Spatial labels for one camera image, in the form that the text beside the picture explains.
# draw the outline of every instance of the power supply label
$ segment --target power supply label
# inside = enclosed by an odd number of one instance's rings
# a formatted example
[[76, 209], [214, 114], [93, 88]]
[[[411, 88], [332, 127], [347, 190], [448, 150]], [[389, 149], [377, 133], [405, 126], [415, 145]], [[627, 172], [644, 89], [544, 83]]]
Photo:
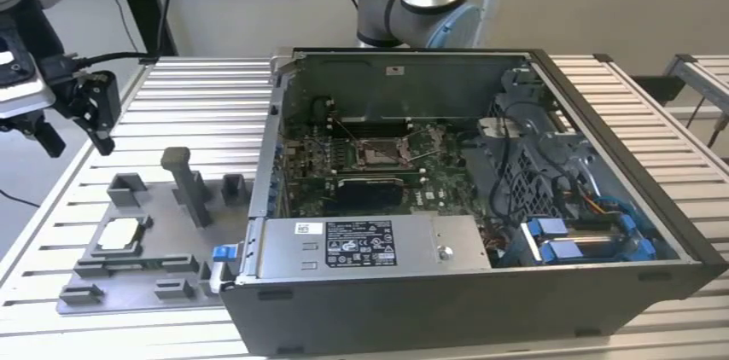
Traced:
[[327, 266], [395, 266], [391, 221], [327, 222]]

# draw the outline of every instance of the label sticker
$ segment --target label sticker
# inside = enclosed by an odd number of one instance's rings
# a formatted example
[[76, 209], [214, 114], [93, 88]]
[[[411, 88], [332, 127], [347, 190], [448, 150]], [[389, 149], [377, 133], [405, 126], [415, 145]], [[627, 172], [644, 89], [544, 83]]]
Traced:
[[323, 222], [296, 222], [293, 229], [296, 235], [320, 235], [323, 234]]
[[404, 76], [405, 68], [403, 66], [391, 66], [384, 68], [385, 76]]
[[395, 266], [391, 221], [327, 222], [327, 266]]

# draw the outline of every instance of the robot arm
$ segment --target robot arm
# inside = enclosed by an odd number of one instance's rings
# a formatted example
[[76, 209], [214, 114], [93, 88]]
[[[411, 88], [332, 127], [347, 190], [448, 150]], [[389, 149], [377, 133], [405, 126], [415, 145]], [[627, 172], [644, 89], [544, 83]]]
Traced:
[[479, 9], [465, 0], [359, 0], [361, 46], [469, 47]]
[[65, 54], [42, 12], [58, 1], [0, 0], [0, 131], [19, 131], [58, 157], [65, 143], [42, 113], [50, 107], [108, 155], [109, 131], [120, 115], [116, 78], [105, 71], [84, 73], [98, 60]]

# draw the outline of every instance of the workbench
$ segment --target workbench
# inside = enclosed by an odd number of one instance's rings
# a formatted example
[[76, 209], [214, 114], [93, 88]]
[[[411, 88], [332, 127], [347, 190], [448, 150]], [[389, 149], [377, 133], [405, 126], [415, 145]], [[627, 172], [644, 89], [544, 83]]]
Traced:
[[[729, 258], [729, 170], [611, 61], [591, 55], [552, 59], [626, 147], [714, 248]], [[162, 149], [186, 146], [204, 178], [250, 177], [269, 95], [268, 59], [162, 58], [140, 66], [122, 94], [116, 150], [89, 143], [68, 166], [0, 263], [0, 355], [15, 358], [245, 357], [222, 307], [116, 315], [56, 313], [120, 172], [170, 182]], [[336, 356], [381, 358], [678, 359], [729, 356], [729, 275], [690, 299], [652, 305], [602, 338], [532, 341], [436, 350]]]

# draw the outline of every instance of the motherboard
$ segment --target motherboard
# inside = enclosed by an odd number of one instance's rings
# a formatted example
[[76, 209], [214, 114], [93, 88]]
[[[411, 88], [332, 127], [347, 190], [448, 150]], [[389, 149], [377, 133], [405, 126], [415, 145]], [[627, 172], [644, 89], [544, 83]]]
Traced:
[[285, 131], [291, 218], [357, 215], [485, 215], [460, 140], [444, 120], [344, 122]]

